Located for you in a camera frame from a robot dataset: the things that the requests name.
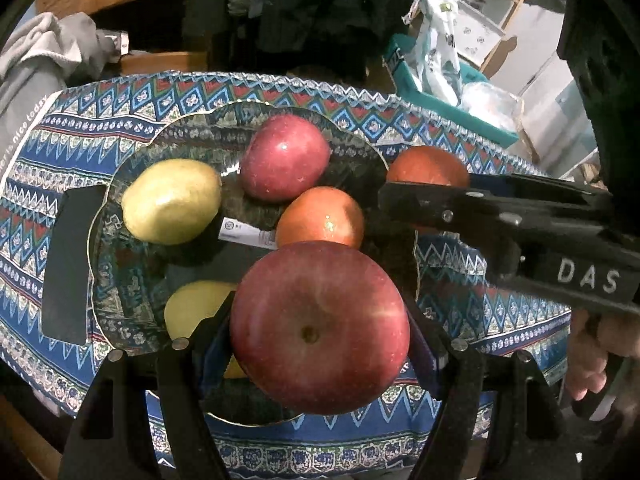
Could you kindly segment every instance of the orange fruit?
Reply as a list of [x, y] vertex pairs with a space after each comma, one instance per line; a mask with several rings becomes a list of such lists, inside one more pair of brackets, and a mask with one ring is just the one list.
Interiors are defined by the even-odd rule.
[[414, 146], [400, 153], [386, 173], [392, 182], [468, 187], [466, 167], [452, 153], [436, 146]]
[[360, 248], [364, 216], [358, 203], [335, 187], [312, 187], [295, 199], [276, 227], [278, 247], [305, 240], [327, 240]]

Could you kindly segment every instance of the plastic bag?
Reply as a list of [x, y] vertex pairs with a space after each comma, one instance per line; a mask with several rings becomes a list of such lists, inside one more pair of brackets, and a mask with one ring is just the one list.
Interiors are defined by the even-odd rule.
[[402, 20], [408, 25], [418, 10], [423, 13], [424, 20], [415, 47], [405, 59], [415, 69], [414, 79], [419, 91], [456, 106], [462, 93], [453, 27], [458, 15], [458, 0], [414, 0]]
[[486, 82], [464, 85], [459, 108], [508, 132], [517, 132], [522, 118], [522, 98]]

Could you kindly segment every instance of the finger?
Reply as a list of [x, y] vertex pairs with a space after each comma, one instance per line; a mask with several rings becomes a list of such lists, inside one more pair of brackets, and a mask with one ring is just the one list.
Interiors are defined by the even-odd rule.
[[598, 342], [612, 354], [640, 357], [640, 318], [633, 314], [603, 316], [598, 325]]
[[602, 373], [607, 366], [607, 351], [586, 332], [572, 332], [567, 345], [569, 366], [577, 365], [588, 372]]
[[585, 396], [586, 390], [599, 393], [607, 384], [607, 376], [603, 372], [588, 372], [579, 366], [571, 366], [567, 370], [564, 384], [571, 396], [580, 400]]
[[589, 319], [589, 313], [583, 308], [573, 308], [571, 310], [571, 333], [578, 333], [584, 330], [584, 326]]

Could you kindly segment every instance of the white sticker label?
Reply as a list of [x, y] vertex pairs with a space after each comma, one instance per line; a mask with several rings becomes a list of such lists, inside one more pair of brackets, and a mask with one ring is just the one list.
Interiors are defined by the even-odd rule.
[[235, 218], [225, 217], [222, 219], [218, 239], [270, 250], [278, 248], [276, 246], [276, 231], [260, 231], [257, 227], [244, 224]]

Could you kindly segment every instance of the table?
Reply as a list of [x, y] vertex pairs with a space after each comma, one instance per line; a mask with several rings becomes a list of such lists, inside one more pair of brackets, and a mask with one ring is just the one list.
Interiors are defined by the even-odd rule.
[[[65, 189], [106, 183], [131, 153], [188, 113], [237, 99], [300, 106], [366, 136], [392, 160], [407, 145], [452, 151], [475, 173], [537, 173], [529, 163], [433, 112], [396, 96], [339, 85], [239, 73], [166, 72], [124, 76], [63, 91], [26, 136], [0, 199], [0, 356], [33, 388], [70, 414], [78, 411], [95, 371], [111, 349], [90, 306], [83, 346], [40, 333], [42, 279], [49, 233]], [[530, 351], [550, 382], [564, 373], [570, 310], [488, 285], [478, 251], [452, 235], [423, 236], [419, 306], [451, 336], [484, 352]], [[154, 448], [172, 464], [157, 399], [147, 396]], [[207, 417], [226, 466], [242, 478], [317, 478], [411, 465], [439, 403], [406, 364], [376, 402], [340, 416], [301, 415], [269, 428], [241, 428]], [[490, 399], [475, 434], [486, 432]]]

